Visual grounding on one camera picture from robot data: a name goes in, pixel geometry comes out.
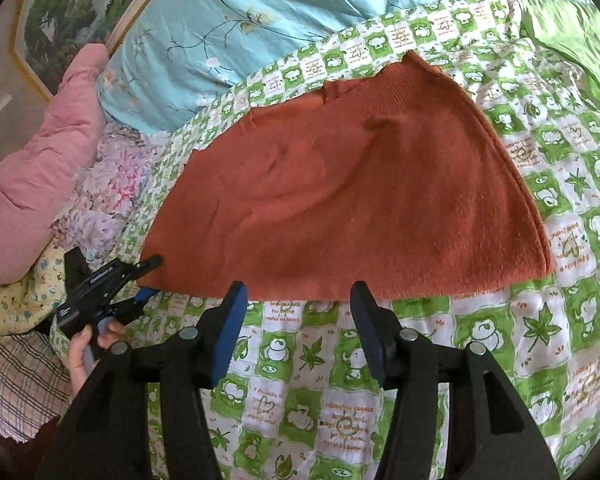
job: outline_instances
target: pink pillow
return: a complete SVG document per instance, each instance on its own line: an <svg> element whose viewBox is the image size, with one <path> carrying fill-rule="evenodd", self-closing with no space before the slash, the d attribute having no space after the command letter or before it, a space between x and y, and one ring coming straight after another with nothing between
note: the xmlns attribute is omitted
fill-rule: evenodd
<svg viewBox="0 0 600 480"><path fill-rule="evenodd" d="M87 44L62 78L39 131L0 163L0 285L21 279L51 238L75 175L93 165L105 125L94 88L109 56Z"/></svg>

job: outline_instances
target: blue bedding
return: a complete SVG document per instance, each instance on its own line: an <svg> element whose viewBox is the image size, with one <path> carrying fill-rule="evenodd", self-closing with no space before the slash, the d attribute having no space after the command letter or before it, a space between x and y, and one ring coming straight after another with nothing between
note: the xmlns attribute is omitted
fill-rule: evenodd
<svg viewBox="0 0 600 480"><path fill-rule="evenodd" d="M435 10L438 1L151 0L98 80L100 101L137 130L173 131L289 52L392 9Z"/></svg>

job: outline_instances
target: landscape picture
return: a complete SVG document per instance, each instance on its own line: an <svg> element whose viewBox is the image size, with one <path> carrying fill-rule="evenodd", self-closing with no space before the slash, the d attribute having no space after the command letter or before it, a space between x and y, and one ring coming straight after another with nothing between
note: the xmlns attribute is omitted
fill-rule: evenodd
<svg viewBox="0 0 600 480"><path fill-rule="evenodd" d="M14 52L49 95L87 43L107 43L133 0L23 0Z"/></svg>

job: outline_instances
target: orange sweater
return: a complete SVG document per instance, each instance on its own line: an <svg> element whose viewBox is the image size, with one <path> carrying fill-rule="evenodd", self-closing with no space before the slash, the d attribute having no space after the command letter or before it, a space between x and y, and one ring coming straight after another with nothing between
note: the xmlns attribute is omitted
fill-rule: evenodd
<svg viewBox="0 0 600 480"><path fill-rule="evenodd" d="M148 234L141 285L254 300L493 290L552 269L525 184L462 89L408 53L373 78L254 108L194 152Z"/></svg>

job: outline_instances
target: yellow cartoon print cloth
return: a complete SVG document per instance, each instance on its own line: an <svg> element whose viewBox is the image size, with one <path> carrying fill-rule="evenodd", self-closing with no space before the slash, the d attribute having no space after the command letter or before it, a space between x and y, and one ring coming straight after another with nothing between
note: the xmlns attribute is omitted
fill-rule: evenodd
<svg viewBox="0 0 600 480"><path fill-rule="evenodd" d="M64 250L52 240L24 278L0 285L0 336L32 330L64 297Z"/></svg>

